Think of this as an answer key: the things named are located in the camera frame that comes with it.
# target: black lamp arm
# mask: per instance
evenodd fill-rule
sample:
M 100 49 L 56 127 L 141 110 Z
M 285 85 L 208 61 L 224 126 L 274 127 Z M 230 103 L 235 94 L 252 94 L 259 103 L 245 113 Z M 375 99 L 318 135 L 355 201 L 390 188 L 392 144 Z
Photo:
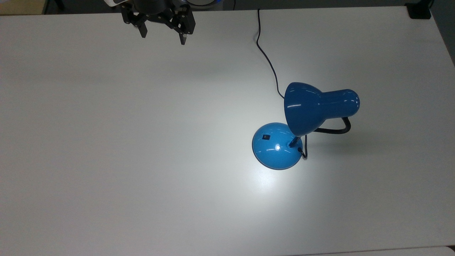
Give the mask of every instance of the black lamp arm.
M 346 126 L 344 129 L 340 130 L 334 130 L 334 129 L 325 129 L 325 128 L 317 128 L 315 132 L 317 133 L 329 133 L 329 134 L 343 134 L 347 133 L 351 129 L 351 122 L 349 119 L 346 118 L 341 118 L 344 122 L 344 125 Z

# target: black object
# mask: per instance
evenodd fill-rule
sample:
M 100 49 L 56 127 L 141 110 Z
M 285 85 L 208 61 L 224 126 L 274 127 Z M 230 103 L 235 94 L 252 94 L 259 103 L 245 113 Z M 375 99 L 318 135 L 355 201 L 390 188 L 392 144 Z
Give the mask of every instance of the black object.
M 307 136 L 305 135 L 305 142 L 303 147 L 305 148 L 305 153 L 302 151 L 302 148 L 298 148 L 297 151 L 299 151 L 302 154 L 303 159 L 308 159 L 308 148 L 307 148 Z
M 329 133 L 329 134 L 343 134 L 347 133 L 351 129 L 351 122 L 349 118 L 341 118 L 344 122 L 345 128 L 340 130 L 333 130 L 333 129 L 325 129 L 325 128 L 317 128 L 315 132 L 317 133 Z
M 421 0 L 416 4 L 405 4 L 411 19 L 429 20 L 431 18 L 430 8 L 434 0 Z
M 61 0 L 54 0 L 59 10 L 65 10 L 65 5 Z
M 121 15 L 123 17 L 123 22 L 126 24 L 133 24 L 133 26 L 139 29 L 143 38 L 147 35 L 147 27 L 144 24 L 147 20 L 163 23 L 169 28 L 177 31 L 180 36 L 180 43 L 184 45 L 187 40 L 187 35 L 194 32 L 194 27 L 196 25 L 190 6 L 182 5 L 177 8 L 167 0 L 154 1 L 152 4 L 144 4 L 144 2 L 146 1 L 134 0 L 134 8 L 139 11 L 139 6 L 141 9 L 137 15 L 133 13 L 133 5 L 126 2 L 122 3 Z

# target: lamp neck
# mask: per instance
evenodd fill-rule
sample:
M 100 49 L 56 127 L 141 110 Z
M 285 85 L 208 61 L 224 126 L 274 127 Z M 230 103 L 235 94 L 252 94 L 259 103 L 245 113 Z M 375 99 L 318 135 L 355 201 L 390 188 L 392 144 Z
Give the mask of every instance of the lamp neck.
M 320 97 L 320 106 L 325 119 L 350 117 L 359 109 L 359 97 L 349 89 L 323 92 Z
M 300 137 L 294 137 L 294 139 L 292 139 L 291 143 L 289 143 L 289 147 L 290 148 L 293 148 L 295 147 L 295 145 L 297 144 L 298 140 L 300 140 Z

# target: flexible gooseneck arm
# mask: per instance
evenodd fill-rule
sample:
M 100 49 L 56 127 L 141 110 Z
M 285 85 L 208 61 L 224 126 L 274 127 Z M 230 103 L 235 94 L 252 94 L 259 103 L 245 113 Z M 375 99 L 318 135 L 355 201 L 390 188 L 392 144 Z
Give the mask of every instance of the flexible gooseneck arm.
M 329 133 L 329 134 L 343 134 L 347 133 L 351 129 L 351 122 L 348 118 L 341 118 L 346 126 L 344 129 L 334 130 L 334 129 L 325 129 L 325 128 L 317 128 L 315 132 L 317 133 Z
M 293 148 L 295 144 L 297 144 L 298 140 L 300 140 L 300 137 L 295 136 L 294 139 L 292 139 L 291 143 L 289 143 L 289 147 Z

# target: power cord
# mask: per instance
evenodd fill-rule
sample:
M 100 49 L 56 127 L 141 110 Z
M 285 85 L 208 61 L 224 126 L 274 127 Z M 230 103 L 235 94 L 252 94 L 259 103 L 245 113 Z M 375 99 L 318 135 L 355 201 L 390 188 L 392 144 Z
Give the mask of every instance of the power cord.
M 305 143 L 304 146 L 305 148 L 305 153 L 302 151 L 302 148 L 298 148 L 297 151 L 299 151 L 302 154 L 303 159 L 308 158 L 308 149 L 307 149 L 307 136 L 305 135 Z
M 265 52 L 262 50 L 261 46 L 259 46 L 259 37 L 261 36 L 261 16 L 259 15 L 259 10 L 258 9 L 258 25 L 259 25 L 259 33 L 258 33 L 258 38 L 256 39 L 256 45 L 258 46 L 259 50 L 262 52 L 262 54 L 264 54 L 264 57 L 267 59 L 270 67 L 272 68 L 272 71 L 273 71 L 273 74 L 275 76 L 275 82 L 277 83 L 277 92 L 278 94 L 281 96 L 281 98 L 284 99 L 284 96 L 280 93 L 280 90 L 278 88 L 278 78 L 277 78 L 277 73 L 275 72 L 275 69 L 273 68 L 272 66 L 272 63 L 270 62 L 270 60 L 268 59 L 267 57 L 267 54 L 265 54 Z

